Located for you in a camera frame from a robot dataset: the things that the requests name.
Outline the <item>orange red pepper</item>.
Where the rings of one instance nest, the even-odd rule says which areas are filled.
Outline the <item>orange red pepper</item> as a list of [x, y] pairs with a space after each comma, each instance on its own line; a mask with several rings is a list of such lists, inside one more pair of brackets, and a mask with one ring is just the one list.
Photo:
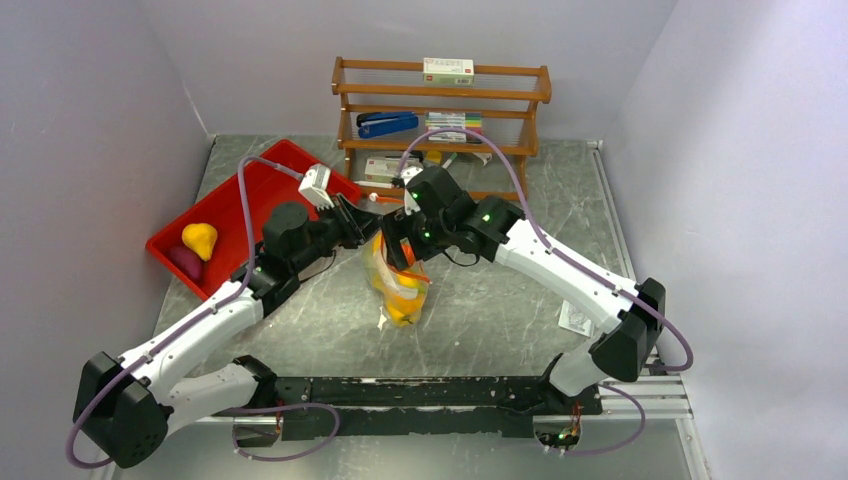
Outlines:
[[402, 270], [406, 270], [416, 263], [416, 257], [415, 257], [414, 251], [413, 251], [410, 244], [402, 243], [401, 248], [402, 248], [402, 251], [403, 251], [403, 258], [404, 258], [404, 261], [405, 261], [405, 267], [402, 267]]

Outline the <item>clear zip top bag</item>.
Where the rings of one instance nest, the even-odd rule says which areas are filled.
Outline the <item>clear zip top bag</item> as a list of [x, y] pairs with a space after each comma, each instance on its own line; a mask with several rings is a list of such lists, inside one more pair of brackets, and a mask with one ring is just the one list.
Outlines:
[[380, 228], [362, 250], [365, 276], [382, 296], [379, 327], [390, 321], [397, 327], [416, 324], [422, 314], [430, 279], [420, 261], [406, 270], [397, 270], [387, 259], [387, 244]]

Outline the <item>yellow bell pepper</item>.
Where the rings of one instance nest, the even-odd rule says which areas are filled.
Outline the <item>yellow bell pepper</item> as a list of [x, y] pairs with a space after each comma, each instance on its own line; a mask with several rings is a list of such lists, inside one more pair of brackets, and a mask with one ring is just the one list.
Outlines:
[[385, 310], [393, 325], [405, 327], [414, 325], [419, 321], [423, 305], [423, 297], [416, 299], [389, 298], [385, 303]]

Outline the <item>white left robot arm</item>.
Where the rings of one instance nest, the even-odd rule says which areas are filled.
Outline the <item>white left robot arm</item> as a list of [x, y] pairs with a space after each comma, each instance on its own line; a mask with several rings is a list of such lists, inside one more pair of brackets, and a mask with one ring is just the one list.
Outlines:
[[261, 416], [282, 409], [277, 376], [251, 356], [190, 378], [225, 341], [274, 313], [300, 287], [300, 274], [338, 248], [356, 249], [379, 217], [342, 196], [312, 218], [298, 202], [274, 208], [247, 262], [191, 313], [147, 343], [84, 365], [66, 443], [68, 460], [87, 469], [147, 459], [171, 434], [209, 415]]

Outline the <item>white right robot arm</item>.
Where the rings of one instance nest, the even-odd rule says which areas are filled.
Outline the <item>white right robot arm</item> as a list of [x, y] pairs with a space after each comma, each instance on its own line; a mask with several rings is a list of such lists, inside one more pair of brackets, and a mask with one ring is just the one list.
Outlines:
[[539, 391], [562, 414], [605, 378], [636, 381], [663, 326], [666, 289], [616, 275], [535, 229], [517, 205], [490, 195], [475, 201], [441, 167], [410, 167], [393, 179], [404, 206], [381, 220], [386, 261], [404, 270], [451, 247], [528, 276], [578, 308], [595, 328], [589, 341], [558, 357]]

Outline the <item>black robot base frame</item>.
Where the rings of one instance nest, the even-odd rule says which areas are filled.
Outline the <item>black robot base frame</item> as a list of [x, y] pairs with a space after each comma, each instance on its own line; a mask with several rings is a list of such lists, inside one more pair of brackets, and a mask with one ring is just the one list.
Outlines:
[[602, 411], [595, 386], [568, 396], [537, 376], [273, 377], [235, 415], [278, 415], [285, 440], [338, 436], [498, 433], [533, 438], [536, 422], [576, 420]]

